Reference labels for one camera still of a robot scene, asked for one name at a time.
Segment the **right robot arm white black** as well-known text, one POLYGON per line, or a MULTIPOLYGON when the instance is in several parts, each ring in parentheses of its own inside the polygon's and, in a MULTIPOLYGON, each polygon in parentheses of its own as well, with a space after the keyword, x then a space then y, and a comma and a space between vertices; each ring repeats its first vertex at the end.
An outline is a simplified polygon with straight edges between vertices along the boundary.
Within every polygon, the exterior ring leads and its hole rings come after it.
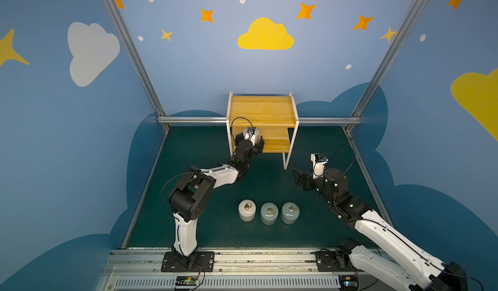
POLYGON ((347 240, 338 250, 354 268, 394 290, 468 289, 468 278, 460 265, 445 263, 408 240, 367 203, 350 194, 348 179, 339 170, 326 169, 321 175, 294 170, 293 176, 296 186, 316 191, 342 222, 390 256, 385 259, 364 245, 347 240))

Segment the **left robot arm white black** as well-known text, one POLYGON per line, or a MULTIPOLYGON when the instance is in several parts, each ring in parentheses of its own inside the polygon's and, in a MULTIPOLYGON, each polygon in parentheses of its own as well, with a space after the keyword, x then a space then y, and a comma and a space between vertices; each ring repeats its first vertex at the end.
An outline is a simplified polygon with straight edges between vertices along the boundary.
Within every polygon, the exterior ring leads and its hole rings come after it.
POLYGON ((196 238, 198 218, 206 209, 213 190, 240 181, 254 155, 263 152, 265 141, 261 136, 236 139, 236 149, 223 165, 211 169, 191 166, 180 175, 178 183, 168 197, 175 220, 175 242, 172 252, 190 261, 198 250, 196 238))

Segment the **white tea canister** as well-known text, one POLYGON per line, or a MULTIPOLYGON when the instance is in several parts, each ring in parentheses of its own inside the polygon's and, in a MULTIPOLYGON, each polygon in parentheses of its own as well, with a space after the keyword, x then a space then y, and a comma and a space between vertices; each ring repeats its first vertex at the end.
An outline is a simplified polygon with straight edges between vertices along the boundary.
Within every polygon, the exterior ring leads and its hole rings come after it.
POLYGON ((257 142, 258 135, 259 130, 256 127, 249 126, 243 129, 243 137, 246 140, 257 142))
POLYGON ((243 222, 254 220, 257 207, 252 200, 242 200, 238 206, 239 217, 243 222))

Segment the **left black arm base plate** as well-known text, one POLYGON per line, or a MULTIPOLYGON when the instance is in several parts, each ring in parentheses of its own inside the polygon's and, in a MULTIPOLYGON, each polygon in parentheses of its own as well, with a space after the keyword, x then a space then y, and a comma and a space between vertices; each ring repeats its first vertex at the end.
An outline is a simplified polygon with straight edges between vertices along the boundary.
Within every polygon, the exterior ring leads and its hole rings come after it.
POLYGON ((166 252, 161 272, 212 272, 215 261, 214 252, 196 251, 190 256, 182 256, 179 252, 166 252))

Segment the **grey-green tea canister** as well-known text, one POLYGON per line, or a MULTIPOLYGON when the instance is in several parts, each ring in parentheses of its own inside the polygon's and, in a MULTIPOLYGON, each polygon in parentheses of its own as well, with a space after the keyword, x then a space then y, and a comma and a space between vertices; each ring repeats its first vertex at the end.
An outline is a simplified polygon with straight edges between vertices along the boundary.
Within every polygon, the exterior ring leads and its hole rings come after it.
POLYGON ((279 215, 279 210, 276 204, 272 202, 264 203, 260 210, 260 217, 262 223, 267 226, 273 225, 279 215))
POLYGON ((286 202, 280 213, 282 222, 286 225, 294 224, 300 216, 300 208, 294 202, 286 202))

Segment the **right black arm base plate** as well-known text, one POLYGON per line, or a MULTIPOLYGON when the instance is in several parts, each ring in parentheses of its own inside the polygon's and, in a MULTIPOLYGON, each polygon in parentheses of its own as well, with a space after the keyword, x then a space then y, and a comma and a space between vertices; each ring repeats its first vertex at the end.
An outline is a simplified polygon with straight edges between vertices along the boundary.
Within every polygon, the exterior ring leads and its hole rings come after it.
POLYGON ((356 272, 357 268, 344 252, 319 250, 314 253, 319 272, 356 272))

